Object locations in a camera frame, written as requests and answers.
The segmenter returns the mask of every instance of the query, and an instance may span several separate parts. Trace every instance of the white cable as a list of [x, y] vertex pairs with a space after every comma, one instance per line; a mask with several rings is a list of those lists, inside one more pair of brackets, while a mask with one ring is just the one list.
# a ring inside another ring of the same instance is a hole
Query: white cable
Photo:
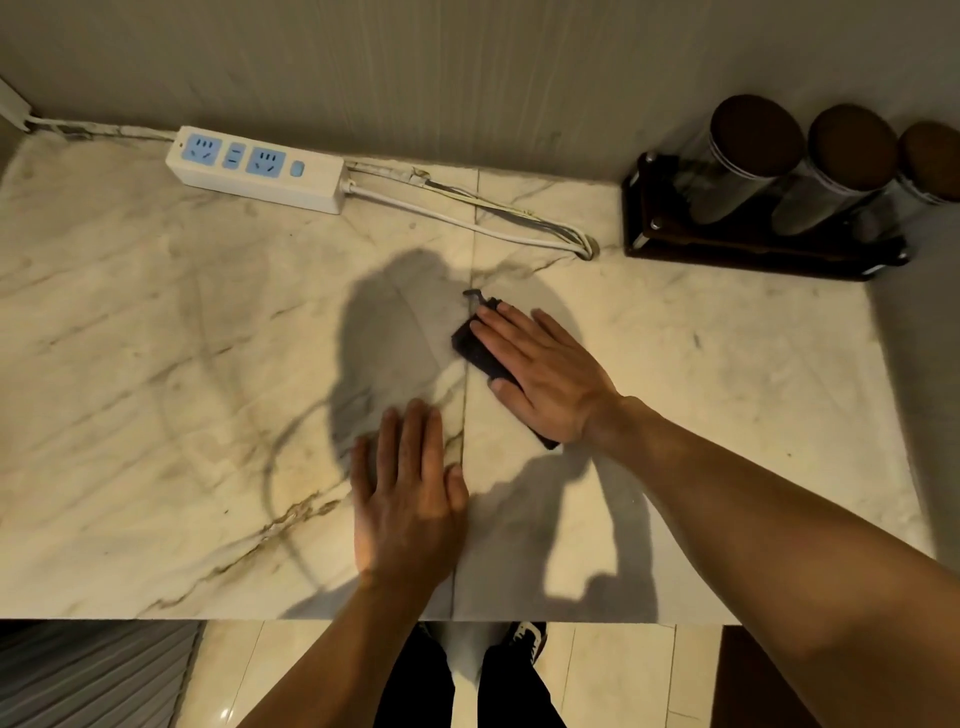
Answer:
[[42, 116], [27, 116], [27, 121], [40, 128], [52, 128], [63, 133], [63, 129], [71, 132], [83, 132], [93, 136], [125, 136], [132, 139], [157, 139], [159, 141], [173, 141], [177, 138], [176, 132], [165, 132], [148, 127], [134, 127], [128, 124], [100, 124], [95, 121], [70, 121], [69, 119], [45, 119]]
[[413, 185], [414, 187], [419, 187], [420, 189], [426, 189], [431, 192], [436, 192], [439, 195], [444, 195], [451, 200], [457, 200], [458, 202], [480, 207], [481, 209], [490, 210], [494, 213], [508, 213], [508, 219], [513, 219], [518, 225], [524, 225], [524, 223], [521, 221], [528, 221], [533, 223], [534, 227], [537, 227], [541, 230], [547, 230], [557, 237], [560, 237], [562, 240], [566, 240], [573, 245], [579, 246], [577, 249], [578, 251], [583, 250], [586, 252], [586, 256], [580, 255], [580, 257], [584, 257], [586, 260], [592, 259], [593, 253], [596, 250], [596, 242], [593, 240], [593, 238], [579, 228], [575, 228], [572, 225], [567, 225], [566, 223], [558, 222], [557, 220], [550, 220], [549, 218], [541, 217], [531, 210], [503, 205], [494, 200], [481, 197], [480, 195], [465, 190], [461, 187], [434, 182], [431, 179], [429, 172], [424, 169], [419, 169], [418, 167], [410, 167], [406, 170], [400, 170], [395, 169], [394, 167], [370, 164], [364, 161], [348, 160], [347, 169], [354, 172], [361, 172], [363, 174], [376, 175], [377, 177], [392, 180], [393, 182], [404, 182], [406, 184]]
[[346, 180], [344, 182], [344, 193], [348, 195], [355, 195], [356, 197], [363, 197], [368, 200], [374, 200], [385, 205], [392, 205], [394, 207], [399, 207], [400, 209], [409, 210], [410, 212], [416, 212], [419, 215], [424, 215], [425, 217], [432, 217], [435, 220], [441, 220], [450, 225], [456, 225], [460, 228], [466, 228], [467, 230], [474, 232], [481, 232], [484, 235], [489, 235], [490, 237], [496, 237], [500, 240], [506, 240], [509, 243], [519, 243], [520, 245], [533, 245], [538, 248], [550, 248], [557, 251], [568, 251], [570, 253], [576, 254], [578, 257], [583, 260], [590, 260], [593, 257], [592, 250], [586, 250], [584, 247], [575, 245], [574, 243], [569, 243], [561, 240], [538, 240], [532, 237], [520, 237], [519, 235], [510, 235], [505, 232], [492, 231], [488, 228], [481, 228], [479, 225], [473, 225], [472, 223], [465, 223], [462, 220], [457, 220], [455, 217], [450, 217], [444, 215], [440, 212], [435, 212], [432, 209], [427, 209], [426, 207], [420, 207], [419, 205], [411, 205], [410, 203], [405, 203], [402, 200], [397, 200], [393, 197], [388, 197], [387, 195], [381, 195], [379, 192], [373, 192], [370, 189], [359, 186], [353, 180]]

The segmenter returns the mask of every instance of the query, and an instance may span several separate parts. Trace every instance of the wall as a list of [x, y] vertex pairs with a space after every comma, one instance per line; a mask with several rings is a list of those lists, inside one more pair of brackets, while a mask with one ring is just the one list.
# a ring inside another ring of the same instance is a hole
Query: wall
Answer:
[[13, 124], [7, 123], [6, 119], [0, 119], [0, 176], [23, 137], [24, 133]]
[[912, 233], [914, 259], [869, 289], [937, 555], [960, 571], [960, 209]]
[[954, 0], [0, 0], [47, 116], [617, 179], [726, 95], [960, 124]]

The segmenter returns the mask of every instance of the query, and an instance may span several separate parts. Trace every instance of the hand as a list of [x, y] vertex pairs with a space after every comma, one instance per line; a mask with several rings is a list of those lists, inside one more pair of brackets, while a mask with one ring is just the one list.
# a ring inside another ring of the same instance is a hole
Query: hand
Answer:
[[508, 303], [496, 311], [482, 305], [477, 316], [470, 330], [523, 387], [495, 379], [493, 393], [544, 437], [580, 440], [590, 416], [621, 399], [596, 359], [552, 316], [534, 309], [531, 319]]
[[383, 413], [376, 448], [376, 486], [367, 468], [370, 442], [353, 446], [353, 545], [357, 569], [403, 590], [425, 606], [460, 558], [467, 537], [469, 493], [463, 471], [444, 472], [440, 411], [407, 405], [402, 431], [392, 407]]

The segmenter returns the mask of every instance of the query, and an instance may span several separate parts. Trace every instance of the dark lid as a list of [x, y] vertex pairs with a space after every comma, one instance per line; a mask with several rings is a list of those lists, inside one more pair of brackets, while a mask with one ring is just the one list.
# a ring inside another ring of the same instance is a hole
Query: dark lid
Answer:
[[710, 118], [710, 135], [736, 167], [758, 177], [785, 175], [804, 156], [804, 132], [780, 104], [742, 94], [723, 101]]
[[849, 189], [880, 189], [897, 174], [897, 135], [869, 109], [840, 104], [821, 112], [808, 144], [820, 171]]
[[960, 202], [960, 132], [936, 121], [921, 121], [897, 144], [900, 170], [921, 192]]

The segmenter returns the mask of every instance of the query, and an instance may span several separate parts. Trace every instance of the marble countertop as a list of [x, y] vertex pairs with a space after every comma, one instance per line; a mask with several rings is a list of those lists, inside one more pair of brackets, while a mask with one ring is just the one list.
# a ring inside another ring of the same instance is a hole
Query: marble countertop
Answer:
[[0, 617], [329, 618], [356, 576], [349, 444], [423, 396], [472, 492], [427, 616], [732, 621], [630, 476], [544, 450], [453, 353], [468, 287], [544, 308], [622, 392], [930, 552], [862, 285], [625, 258], [610, 184], [428, 167], [585, 229], [583, 262], [362, 200], [186, 187], [165, 154], [39, 133], [0, 185]]

